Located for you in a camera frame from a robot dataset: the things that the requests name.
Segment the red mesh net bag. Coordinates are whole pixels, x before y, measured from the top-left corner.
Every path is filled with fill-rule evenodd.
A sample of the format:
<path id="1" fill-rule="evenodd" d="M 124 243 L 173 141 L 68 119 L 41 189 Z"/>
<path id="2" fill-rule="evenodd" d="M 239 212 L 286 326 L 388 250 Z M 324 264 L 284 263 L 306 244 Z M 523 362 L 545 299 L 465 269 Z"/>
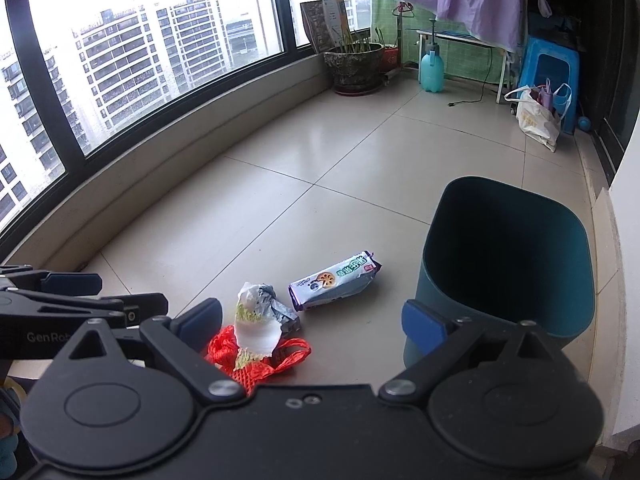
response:
<path id="1" fill-rule="evenodd" d="M 272 376 L 290 372 L 311 355 L 311 345 L 303 338 L 281 338 L 271 356 L 258 356 L 241 348 L 232 325 L 224 327 L 209 341 L 204 358 L 238 382 L 248 394 Z"/>

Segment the white snack wrapper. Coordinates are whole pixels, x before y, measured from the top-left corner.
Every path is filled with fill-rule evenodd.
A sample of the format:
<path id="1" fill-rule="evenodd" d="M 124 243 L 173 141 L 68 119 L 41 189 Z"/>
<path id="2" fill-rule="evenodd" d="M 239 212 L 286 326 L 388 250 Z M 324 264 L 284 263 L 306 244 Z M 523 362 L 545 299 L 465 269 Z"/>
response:
<path id="1" fill-rule="evenodd" d="M 260 360 L 272 356 L 282 337 L 294 334 L 302 324 L 271 285 L 245 282 L 238 292 L 233 327 L 240 356 Z"/>

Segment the teal plastic trash bin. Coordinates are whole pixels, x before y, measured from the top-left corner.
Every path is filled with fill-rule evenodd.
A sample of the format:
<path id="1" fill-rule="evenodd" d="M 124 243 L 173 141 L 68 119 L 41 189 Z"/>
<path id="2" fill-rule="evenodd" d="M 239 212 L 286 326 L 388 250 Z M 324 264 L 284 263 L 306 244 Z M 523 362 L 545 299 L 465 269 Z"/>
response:
<path id="1" fill-rule="evenodd" d="M 596 310 L 586 230 L 550 198 L 481 177 L 454 179 L 427 232 L 413 300 L 447 320 L 533 321 L 565 347 Z M 406 337 L 405 366 L 421 358 Z"/>

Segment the purple white biscuit package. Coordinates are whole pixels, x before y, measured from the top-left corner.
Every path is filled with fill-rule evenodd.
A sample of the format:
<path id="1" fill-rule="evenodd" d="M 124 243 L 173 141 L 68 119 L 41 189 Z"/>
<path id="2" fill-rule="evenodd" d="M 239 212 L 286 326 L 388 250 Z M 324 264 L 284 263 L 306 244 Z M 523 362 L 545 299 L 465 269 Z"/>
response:
<path id="1" fill-rule="evenodd" d="M 303 312 L 363 292 L 382 266 L 364 250 L 288 285 L 293 308 Z"/>

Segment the white tote bag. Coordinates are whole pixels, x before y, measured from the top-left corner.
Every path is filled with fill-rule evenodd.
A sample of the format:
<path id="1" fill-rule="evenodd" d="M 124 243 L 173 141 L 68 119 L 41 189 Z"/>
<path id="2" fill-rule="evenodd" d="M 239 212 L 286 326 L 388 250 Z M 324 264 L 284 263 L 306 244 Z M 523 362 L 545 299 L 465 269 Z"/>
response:
<path id="1" fill-rule="evenodd" d="M 504 100 L 516 105 L 515 117 L 521 132 L 550 152 L 555 152 L 562 121 L 572 105 L 572 87 L 563 82 L 552 90 L 551 81 L 547 78 L 543 84 L 523 86 L 508 92 Z"/>

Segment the small blue ball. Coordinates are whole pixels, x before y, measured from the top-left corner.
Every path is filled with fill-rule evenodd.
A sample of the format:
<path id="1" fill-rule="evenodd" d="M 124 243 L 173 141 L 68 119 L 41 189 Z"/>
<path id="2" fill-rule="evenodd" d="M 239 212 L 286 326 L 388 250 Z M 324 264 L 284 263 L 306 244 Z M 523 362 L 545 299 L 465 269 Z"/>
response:
<path id="1" fill-rule="evenodd" d="M 582 116 L 578 118 L 578 127 L 580 130 L 588 132 L 591 129 L 591 122 L 588 117 Z"/>

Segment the teal spray bottle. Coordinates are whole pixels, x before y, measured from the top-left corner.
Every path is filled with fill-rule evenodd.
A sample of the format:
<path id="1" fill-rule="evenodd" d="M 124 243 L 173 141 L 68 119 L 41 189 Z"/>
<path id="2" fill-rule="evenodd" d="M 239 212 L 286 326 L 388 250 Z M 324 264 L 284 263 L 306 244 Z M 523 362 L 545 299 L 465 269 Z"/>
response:
<path id="1" fill-rule="evenodd" d="M 427 44 L 420 64 L 420 85 L 423 90 L 439 93 L 444 90 L 444 61 L 439 55 L 439 44 L 435 34 L 436 18 L 430 18 L 432 24 L 431 41 Z"/>

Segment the dark ceramic plant pot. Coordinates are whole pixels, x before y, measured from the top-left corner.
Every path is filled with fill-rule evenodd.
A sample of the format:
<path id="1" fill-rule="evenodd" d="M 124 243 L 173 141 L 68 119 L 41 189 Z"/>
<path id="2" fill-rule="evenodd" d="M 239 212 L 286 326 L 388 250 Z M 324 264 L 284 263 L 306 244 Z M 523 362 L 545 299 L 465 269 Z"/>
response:
<path id="1" fill-rule="evenodd" d="M 322 54 L 333 79 L 333 89 L 341 96 L 365 96 L 383 84 L 380 64 L 382 44 L 352 44 L 335 47 Z"/>

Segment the small red flower pot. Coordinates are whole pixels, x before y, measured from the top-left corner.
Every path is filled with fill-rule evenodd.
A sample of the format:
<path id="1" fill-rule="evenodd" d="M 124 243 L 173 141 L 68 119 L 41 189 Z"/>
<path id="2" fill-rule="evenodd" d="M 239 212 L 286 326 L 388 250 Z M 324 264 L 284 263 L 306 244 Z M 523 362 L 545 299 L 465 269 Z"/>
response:
<path id="1" fill-rule="evenodd" d="M 383 73 L 388 73 L 391 70 L 396 70 L 398 66 L 399 48 L 397 46 L 385 46 L 380 63 L 380 70 L 382 70 Z"/>

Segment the green checkered cloth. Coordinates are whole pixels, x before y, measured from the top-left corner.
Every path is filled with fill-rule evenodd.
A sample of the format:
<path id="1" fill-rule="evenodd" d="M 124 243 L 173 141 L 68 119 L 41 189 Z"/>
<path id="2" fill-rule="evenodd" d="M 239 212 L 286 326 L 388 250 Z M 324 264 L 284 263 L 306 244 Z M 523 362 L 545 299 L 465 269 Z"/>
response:
<path id="1" fill-rule="evenodd" d="M 397 18 L 393 14 L 398 5 L 397 0 L 370 0 L 371 3 L 371 35 L 378 39 L 382 32 L 386 44 L 397 44 Z M 431 29 L 432 12 L 413 3 L 413 11 L 402 18 L 401 61 L 404 63 L 419 61 L 418 30 Z M 440 56 L 444 61 L 445 75 L 472 79 L 488 84 L 498 84 L 503 54 L 498 48 L 488 49 L 462 44 L 450 40 L 437 40 L 440 45 Z"/>

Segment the blue plastic stool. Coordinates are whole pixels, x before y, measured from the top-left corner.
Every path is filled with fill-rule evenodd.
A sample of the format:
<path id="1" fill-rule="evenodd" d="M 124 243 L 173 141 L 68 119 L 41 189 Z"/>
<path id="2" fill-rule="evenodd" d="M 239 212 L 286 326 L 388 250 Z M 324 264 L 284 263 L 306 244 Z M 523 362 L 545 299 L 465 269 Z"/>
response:
<path id="1" fill-rule="evenodd" d="M 573 134 L 577 122 L 579 55 L 554 42 L 529 36 L 521 69 L 521 86 L 550 82 L 552 104 L 562 116 L 562 131 Z"/>

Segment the black window frame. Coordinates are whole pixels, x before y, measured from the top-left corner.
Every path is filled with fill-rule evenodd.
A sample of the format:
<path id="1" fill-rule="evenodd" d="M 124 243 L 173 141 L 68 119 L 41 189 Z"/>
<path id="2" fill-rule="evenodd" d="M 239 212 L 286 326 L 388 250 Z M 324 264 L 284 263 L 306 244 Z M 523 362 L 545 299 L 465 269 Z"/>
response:
<path id="1" fill-rule="evenodd" d="M 246 66 L 242 70 L 187 93 L 186 96 L 182 96 L 178 100 L 160 107 L 152 114 L 137 120 L 105 143 L 102 148 L 86 155 L 75 140 L 48 75 L 46 61 L 40 50 L 40 43 L 32 21 L 29 0 L 4 0 L 4 4 L 27 89 L 32 94 L 36 112 L 43 120 L 44 128 L 50 134 L 53 147 L 61 157 L 65 172 L 61 179 L 55 181 L 50 188 L 47 188 L 33 200 L 1 232 L 1 257 L 3 259 L 12 255 L 12 252 L 15 252 L 18 246 L 24 243 L 27 237 L 35 232 L 35 229 L 39 228 L 40 223 L 70 197 L 70 194 L 107 165 L 135 148 L 137 144 L 160 132 L 160 129 L 193 117 L 198 110 L 212 104 L 216 99 L 232 90 L 264 82 L 270 76 L 280 75 L 287 70 L 296 77 L 302 76 L 303 70 L 311 67 L 317 67 L 322 74 L 326 73 L 321 56 L 314 53 L 312 47 L 296 48 L 293 46 L 293 29 L 290 20 L 284 16 L 284 0 L 277 0 L 277 17 L 286 28 L 285 51 L 283 53 Z"/>

